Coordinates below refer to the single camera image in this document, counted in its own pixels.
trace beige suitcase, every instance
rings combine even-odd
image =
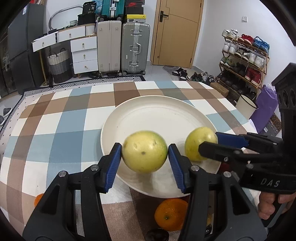
[[[121,21],[98,22],[97,38],[100,73],[119,72]]]

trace gray aluminum suitcase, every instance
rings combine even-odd
[[[147,23],[124,23],[121,39],[121,70],[145,74],[150,26]]]

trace orange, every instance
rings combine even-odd
[[[187,207],[188,203],[180,198],[166,199],[157,207],[154,219],[166,231],[181,230]]]
[[[37,206],[44,193],[39,194],[34,200],[34,207]]]

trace teal suitcase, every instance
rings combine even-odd
[[[102,18],[122,20],[125,0],[103,0]]]

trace cardboard box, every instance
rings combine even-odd
[[[229,90],[224,88],[222,85],[218,84],[217,82],[214,82],[214,83],[210,83],[210,86],[215,90],[217,90],[225,98],[227,97]]]

